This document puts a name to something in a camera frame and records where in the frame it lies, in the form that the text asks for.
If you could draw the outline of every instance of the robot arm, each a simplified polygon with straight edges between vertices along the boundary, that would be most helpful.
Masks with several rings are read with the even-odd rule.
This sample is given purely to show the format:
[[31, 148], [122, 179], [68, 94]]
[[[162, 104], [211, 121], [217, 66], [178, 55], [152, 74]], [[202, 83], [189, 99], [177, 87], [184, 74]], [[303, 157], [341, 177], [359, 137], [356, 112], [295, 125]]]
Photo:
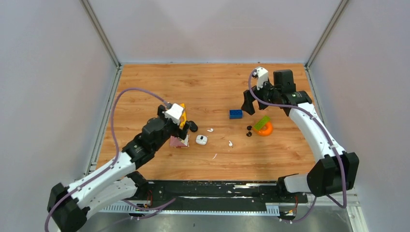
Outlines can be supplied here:
[[[333, 152], [336, 149], [340, 155], [346, 178], [346, 189], [353, 188], [356, 179], [359, 159], [353, 153], [347, 153], [340, 146], [324, 124], [317, 118], [317, 113], [312, 100], [305, 91], [296, 91], [296, 84], [293, 81], [293, 73], [291, 70], [281, 70], [274, 72], [274, 84], [272, 85], [268, 79], [267, 70], [258, 67], [255, 70], [254, 77], [258, 79], [257, 85], [252, 87], [256, 97], [267, 103], [279, 104], [287, 116], [298, 126], [303, 136], [307, 140], [310, 149], [315, 157], [316, 164], [307, 174], [295, 174], [290, 176], [280, 177], [278, 186], [281, 194], [289, 194], [295, 192], [310, 192], [316, 197], [329, 195], [342, 191], [340, 165]], [[242, 110], [252, 115], [255, 113], [253, 101], [255, 98], [249, 90], [244, 92], [244, 104]], [[263, 110], [268, 105], [258, 102], [259, 109]], [[310, 113], [308, 116], [305, 112], [284, 107], [284, 105], [297, 106]], [[318, 123], [327, 132], [332, 141], [329, 145], [327, 137], [322, 132]]]
[[[47, 210], [62, 197], [74, 189], [70, 197], [64, 200], [52, 214], [62, 232], [78, 231], [92, 215], [104, 207], [130, 198], [138, 194], [145, 194], [147, 181], [139, 172], [135, 172], [142, 165], [154, 158], [161, 146], [171, 137], [185, 139], [191, 124], [186, 123], [180, 128], [180, 118], [183, 108], [173, 104], [170, 109], [163, 105], [158, 107], [157, 118], [150, 119], [142, 128], [142, 132], [134, 137], [119, 153], [117, 162], [110, 160], [104, 166], [95, 170], [83, 179], [67, 186], [58, 183], [51, 189]], [[82, 183], [100, 175], [94, 181], [80, 187]]]

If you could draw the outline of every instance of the small black object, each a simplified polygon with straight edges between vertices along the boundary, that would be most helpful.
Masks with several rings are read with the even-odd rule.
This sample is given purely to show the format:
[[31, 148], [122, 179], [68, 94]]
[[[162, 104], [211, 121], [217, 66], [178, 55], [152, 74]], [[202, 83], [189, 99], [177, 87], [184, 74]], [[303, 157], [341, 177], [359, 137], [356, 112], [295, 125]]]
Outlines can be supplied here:
[[193, 121], [187, 121], [186, 123], [189, 124], [190, 131], [192, 131], [192, 132], [197, 132], [198, 131], [198, 126]]

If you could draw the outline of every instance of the wood grain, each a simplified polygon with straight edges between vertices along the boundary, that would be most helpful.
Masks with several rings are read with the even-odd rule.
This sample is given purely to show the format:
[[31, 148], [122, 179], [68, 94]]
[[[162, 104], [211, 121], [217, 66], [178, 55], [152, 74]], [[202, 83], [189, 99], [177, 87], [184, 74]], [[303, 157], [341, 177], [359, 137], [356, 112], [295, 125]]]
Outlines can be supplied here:
[[[310, 96], [302, 64], [149, 64], [126, 65], [117, 94], [129, 87], [148, 89], [168, 102], [185, 103], [188, 120], [198, 125], [189, 132], [189, 148], [171, 148], [167, 142], [149, 163], [139, 169], [146, 179], [162, 180], [276, 180], [278, 177], [308, 172], [314, 157], [297, 126], [283, 110], [268, 107], [243, 119], [229, 119], [230, 109], [240, 109], [249, 73], [263, 66], [274, 70], [291, 69], [298, 90]], [[147, 120], [156, 117], [161, 102], [145, 93], [125, 93], [115, 110], [114, 129], [120, 147], [136, 134]], [[268, 115], [274, 132], [267, 137], [246, 129]], [[115, 154], [110, 125], [107, 126], [98, 167]], [[197, 135], [208, 136], [208, 144], [195, 143]], [[233, 147], [228, 146], [231, 140]]]

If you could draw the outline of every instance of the gray wall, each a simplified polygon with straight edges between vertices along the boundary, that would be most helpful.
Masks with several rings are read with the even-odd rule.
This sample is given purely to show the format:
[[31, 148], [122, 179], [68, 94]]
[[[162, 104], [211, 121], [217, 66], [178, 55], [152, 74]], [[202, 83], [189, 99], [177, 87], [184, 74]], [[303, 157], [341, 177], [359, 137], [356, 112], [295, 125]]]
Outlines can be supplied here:
[[305, 62], [339, 0], [90, 0], [121, 62]]
[[372, 232], [408, 231], [410, 1], [351, 0], [312, 72], [325, 122], [360, 158]]
[[0, 5], [0, 231], [38, 232], [51, 187], [86, 168], [115, 68], [80, 1]]

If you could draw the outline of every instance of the metal floor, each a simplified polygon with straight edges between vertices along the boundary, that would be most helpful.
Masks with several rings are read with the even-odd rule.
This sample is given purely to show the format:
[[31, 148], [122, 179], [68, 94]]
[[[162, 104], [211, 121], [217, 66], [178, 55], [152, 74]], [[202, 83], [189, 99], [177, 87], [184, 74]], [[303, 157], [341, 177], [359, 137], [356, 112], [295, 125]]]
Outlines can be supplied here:
[[[298, 214], [304, 215], [308, 208], [298, 207]], [[80, 230], [97, 232], [108, 225], [129, 218], [127, 214], [97, 213]], [[107, 227], [102, 232], [352, 232], [349, 215], [337, 206], [315, 206], [307, 219], [292, 225], [279, 222], [277, 217], [264, 216], [199, 216], [166, 215], [152, 218], [126, 220]]]

